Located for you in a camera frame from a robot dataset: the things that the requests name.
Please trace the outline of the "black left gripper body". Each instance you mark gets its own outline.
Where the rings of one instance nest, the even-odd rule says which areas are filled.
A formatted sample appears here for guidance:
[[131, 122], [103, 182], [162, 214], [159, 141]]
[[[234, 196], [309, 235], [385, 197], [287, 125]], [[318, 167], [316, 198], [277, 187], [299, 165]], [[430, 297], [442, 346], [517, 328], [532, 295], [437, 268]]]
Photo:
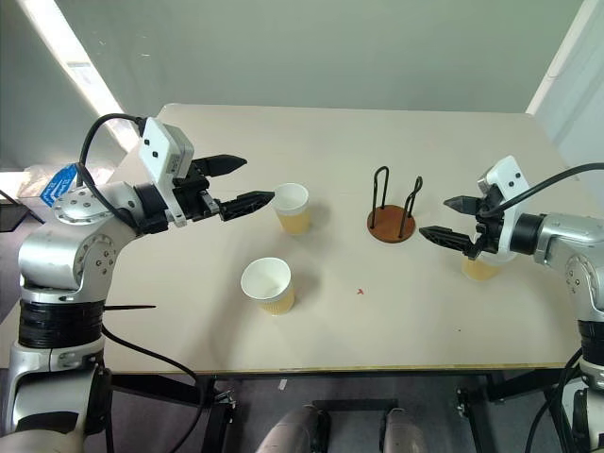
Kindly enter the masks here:
[[217, 175], [217, 158], [202, 158], [191, 162], [184, 177], [173, 179], [173, 194], [187, 220], [197, 222], [220, 212], [218, 202], [208, 193], [207, 177]]

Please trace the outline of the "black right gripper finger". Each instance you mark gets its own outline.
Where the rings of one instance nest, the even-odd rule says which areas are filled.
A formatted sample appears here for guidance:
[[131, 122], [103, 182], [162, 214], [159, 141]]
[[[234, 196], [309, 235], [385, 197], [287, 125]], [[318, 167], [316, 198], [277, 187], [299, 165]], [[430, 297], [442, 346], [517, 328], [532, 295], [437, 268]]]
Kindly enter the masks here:
[[466, 234], [453, 231], [451, 228], [442, 226], [423, 226], [419, 228], [420, 234], [436, 245], [444, 248], [462, 252], [462, 254], [471, 260], [478, 256], [478, 249]]
[[461, 214], [477, 215], [481, 208], [481, 199], [473, 196], [459, 195], [446, 199], [444, 205]]

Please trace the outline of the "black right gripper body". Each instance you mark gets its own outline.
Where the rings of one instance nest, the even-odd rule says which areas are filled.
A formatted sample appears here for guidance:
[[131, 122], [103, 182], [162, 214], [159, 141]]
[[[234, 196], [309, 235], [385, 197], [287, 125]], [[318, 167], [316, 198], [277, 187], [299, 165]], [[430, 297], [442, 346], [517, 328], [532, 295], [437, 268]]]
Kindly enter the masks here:
[[481, 252], [491, 254], [498, 252], [503, 214], [499, 212], [487, 215], [487, 212], [498, 207], [502, 200], [503, 195], [496, 185], [492, 185], [484, 196], [475, 199], [473, 215], [477, 221], [476, 232], [478, 238], [473, 245], [472, 256], [478, 256]]

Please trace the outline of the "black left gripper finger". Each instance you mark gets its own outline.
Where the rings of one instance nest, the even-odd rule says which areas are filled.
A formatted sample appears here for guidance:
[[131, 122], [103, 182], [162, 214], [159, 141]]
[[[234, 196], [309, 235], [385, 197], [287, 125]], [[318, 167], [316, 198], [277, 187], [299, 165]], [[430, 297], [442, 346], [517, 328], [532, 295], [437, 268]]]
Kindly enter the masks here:
[[228, 175], [246, 164], [246, 159], [227, 154], [208, 157], [207, 176], [218, 177]]
[[274, 192], [253, 191], [238, 195], [227, 202], [220, 202], [220, 217], [223, 222], [228, 222], [252, 214], [266, 205], [274, 198]]

